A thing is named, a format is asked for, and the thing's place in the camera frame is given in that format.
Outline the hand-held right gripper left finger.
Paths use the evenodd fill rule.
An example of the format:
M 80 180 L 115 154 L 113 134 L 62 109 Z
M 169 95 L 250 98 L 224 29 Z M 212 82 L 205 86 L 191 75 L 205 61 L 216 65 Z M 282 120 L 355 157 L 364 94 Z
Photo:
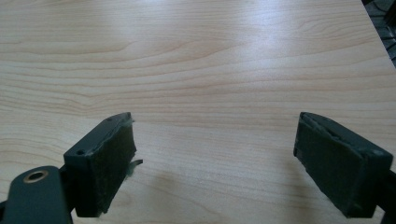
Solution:
M 106 118 L 64 153 L 79 217 L 105 214 L 123 181 L 143 163 L 134 159 L 133 122 L 129 112 Z

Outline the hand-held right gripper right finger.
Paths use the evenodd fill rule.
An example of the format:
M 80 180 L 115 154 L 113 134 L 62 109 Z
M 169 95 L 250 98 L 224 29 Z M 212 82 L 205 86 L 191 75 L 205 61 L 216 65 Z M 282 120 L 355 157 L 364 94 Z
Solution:
M 393 156 L 321 115 L 300 114 L 293 155 L 345 217 L 394 217 Z

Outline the dark patterned floor mat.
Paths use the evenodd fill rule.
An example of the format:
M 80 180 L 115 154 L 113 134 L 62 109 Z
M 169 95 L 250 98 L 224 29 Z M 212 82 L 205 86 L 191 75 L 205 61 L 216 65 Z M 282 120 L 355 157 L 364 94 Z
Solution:
M 396 0 L 361 0 L 396 68 Z

